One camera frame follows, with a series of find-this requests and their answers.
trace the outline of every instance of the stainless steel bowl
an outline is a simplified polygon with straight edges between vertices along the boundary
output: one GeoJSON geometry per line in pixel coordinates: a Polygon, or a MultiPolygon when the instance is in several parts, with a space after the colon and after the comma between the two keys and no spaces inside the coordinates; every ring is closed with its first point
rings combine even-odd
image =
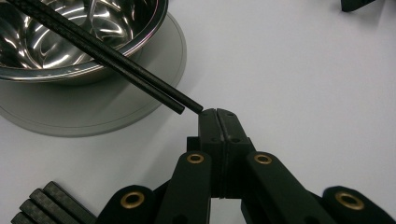
{"type": "MultiPolygon", "coordinates": [[[[42,0],[81,25],[89,0],[42,0]]],[[[133,57],[155,34],[168,0],[98,0],[93,30],[104,43],[133,57]]],[[[0,79],[24,82],[94,82],[111,74],[76,47],[0,0],[0,79]]]]}

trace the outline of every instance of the brass screw hole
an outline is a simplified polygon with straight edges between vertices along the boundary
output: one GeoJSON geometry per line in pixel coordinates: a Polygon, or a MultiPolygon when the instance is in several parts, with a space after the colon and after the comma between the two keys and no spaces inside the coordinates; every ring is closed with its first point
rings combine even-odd
{"type": "Polygon", "coordinates": [[[256,162],[258,162],[258,163],[260,163],[260,164],[264,164],[264,165],[268,165],[268,164],[270,164],[270,163],[272,162],[271,157],[266,156],[266,155],[262,155],[262,154],[256,155],[256,156],[254,157],[254,160],[255,160],[256,162]]]}
{"type": "Polygon", "coordinates": [[[187,157],[187,161],[193,164],[198,164],[204,161],[204,156],[200,154],[191,154],[187,157]]]}
{"type": "Polygon", "coordinates": [[[140,206],[145,201],[145,195],[140,191],[132,191],[121,198],[121,205],[126,209],[132,209],[140,206]]]}
{"type": "Polygon", "coordinates": [[[344,191],[335,193],[335,199],[343,206],[353,210],[361,210],[364,208],[362,200],[344,191]]]}

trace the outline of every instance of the bowl rim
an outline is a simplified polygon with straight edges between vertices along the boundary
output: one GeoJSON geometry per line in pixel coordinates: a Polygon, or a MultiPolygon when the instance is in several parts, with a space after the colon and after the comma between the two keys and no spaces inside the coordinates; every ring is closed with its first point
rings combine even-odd
{"type": "MultiPolygon", "coordinates": [[[[130,56],[146,45],[149,39],[158,31],[167,15],[168,0],[155,0],[156,7],[148,24],[142,31],[122,48],[118,49],[124,56],[130,56]]],[[[79,63],[67,67],[50,69],[23,69],[15,67],[0,67],[0,80],[20,82],[51,82],[69,78],[82,77],[87,73],[104,68],[96,60],[79,63]]]]}

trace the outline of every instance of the black chopstick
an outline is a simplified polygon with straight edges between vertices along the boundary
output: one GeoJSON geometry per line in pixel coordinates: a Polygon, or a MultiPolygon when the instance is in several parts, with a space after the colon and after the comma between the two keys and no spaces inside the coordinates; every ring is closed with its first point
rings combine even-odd
{"type": "Polygon", "coordinates": [[[28,16],[38,20],[55,33],[72,42],[78,48],[91,55],[99,63],[111,67],[121,75],[124,75],[124,77],[134,83],[138,88],[147,92],[177,113],[180,114],[184,106],[177,103],[175,100],[178,100],[195,113],[200,113],[202,111],[203,107],[201,105],[155,77],[138,64],[130,61],[116,50],[105,45],[99,39],[90,35],[40,1],[8,0],[8,2],[19,8],[28,16]]]}

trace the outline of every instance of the white surface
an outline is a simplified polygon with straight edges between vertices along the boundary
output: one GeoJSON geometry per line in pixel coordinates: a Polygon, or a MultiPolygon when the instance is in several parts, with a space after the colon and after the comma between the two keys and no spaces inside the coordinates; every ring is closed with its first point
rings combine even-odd
{"type": "MultiPolygon", "coordinates": [[[[396,1],[349,14],[338,0],[171,0],[169,11],[187,40],[181,91],[233,111],[307,189],[357,189],[396,218],[396,1]]],[[[0,119],[0,222],[51,180],[97,215],[118,189],[166,181],[196,134],[196,115],[164,106],[85,138],[0,119]]],[[[212,203],[211,219],[244,223],[228,200],[212,203]]]]}

